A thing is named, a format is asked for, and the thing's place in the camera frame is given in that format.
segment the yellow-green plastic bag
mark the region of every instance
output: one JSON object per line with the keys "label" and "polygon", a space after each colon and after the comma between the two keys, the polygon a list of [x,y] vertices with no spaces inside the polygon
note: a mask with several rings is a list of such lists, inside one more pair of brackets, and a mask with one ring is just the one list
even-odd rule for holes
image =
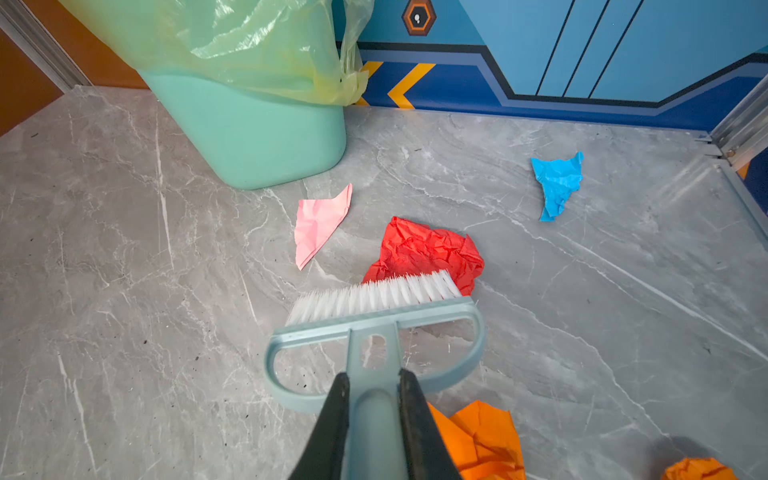
{"label": "yellow-green plastic bag", "polygon": [[373,0],[344,0],[336,49],[331,0],[60,0],[131,67],[198,74],[236,88],[348,105],[368,83],[357,38]]}

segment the pink paper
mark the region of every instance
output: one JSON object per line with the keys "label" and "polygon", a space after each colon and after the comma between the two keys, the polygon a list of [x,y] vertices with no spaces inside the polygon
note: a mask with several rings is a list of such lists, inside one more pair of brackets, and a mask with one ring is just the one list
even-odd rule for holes
{"label": "pink paper", "polygon": [[307,265],[320,247],[344,220],[352,200],[352,184],[346,186],[336,198],[328,200],[299,200],[296,213],[296,266],[299,270]]}

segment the brush handle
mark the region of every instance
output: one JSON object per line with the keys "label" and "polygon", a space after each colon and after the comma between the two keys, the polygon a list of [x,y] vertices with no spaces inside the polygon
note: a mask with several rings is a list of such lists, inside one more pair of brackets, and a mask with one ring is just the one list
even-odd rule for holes
{"label": "brush handle", "polygon": [[[450,369],[419,377],[419,384],[424,393],[439,392],[455,385],[469,375],[482,357],[482,350],[485,345],[485,324],[470,297],[442,300],[440,302],[424,303],[398,309],[380,310],[362,315],[304,323],[278,329],[270,338],[270,343],[264,355],[264,375],[267,387],[274,398],[283,406],[299,412],[317,413],[323,407],[326,394],[307,395],[305,393],[298,393],[280,383],[275,373],[275,357],[280,350],[345,338],[348,339],[348,346],[351,347],[352,334],[356,331],[374,327],[378,328],[380,326],[408,329],[461,319],[471,320],[475,331],[474,342],[466,356]],[[387,348],[394,349],[396,346],[399,352],[400,345],[396,338],[395,336],[393,341],[387,342]],[[359,352],[360,350],[358,349],[356,350],[356,356],[353,355],[351,358],[349,355],[347,356],[348,371],[350,366],[360,362]]]}
{"label": "brush handle", "polygon": [[[386,359],[377,369],[363,366],[360,353],[371,335],[386,342]],[[346,357],[349,376],[349,435],[344,478],[408,480],[400,426],[398,385],[400,348],[396,324],[350,332]]]}

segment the white bristles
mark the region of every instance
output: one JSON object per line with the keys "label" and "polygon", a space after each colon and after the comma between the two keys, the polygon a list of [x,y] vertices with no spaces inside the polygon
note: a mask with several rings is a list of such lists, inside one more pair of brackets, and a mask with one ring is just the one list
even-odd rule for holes
{"label": "white bristles", "polygon": [[438,302],[461,296],[461,292],[445,270],[425,275],[398,276],[302,295],[293,304],[287,325]]}

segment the light blue brush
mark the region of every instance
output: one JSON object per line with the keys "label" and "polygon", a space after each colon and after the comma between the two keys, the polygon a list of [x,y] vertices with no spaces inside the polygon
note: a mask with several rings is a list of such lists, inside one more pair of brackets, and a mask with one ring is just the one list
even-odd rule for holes
{"label": "light blue brush", "polygon": [[[319,412],[326,395],[302,394],[283,386],[275,373],[275,357],[282,349],[347,338],[349,435],[343,478],[406,479],[398,410],[402,368],[398,331],[459,319],[473,322],[472,347],[452,368],[419,378],[424,393],[446,389],[466,377],[479,363],[485,344],[480,312],[471,298],[461,295],[447,272],[310,293],[296,301],[287,326],[270,338],[264,359],[267,384],[287,408]],[[361,361],[361,348],[371,335],[386,341],[386,359],[378,369],[367,369]]]}

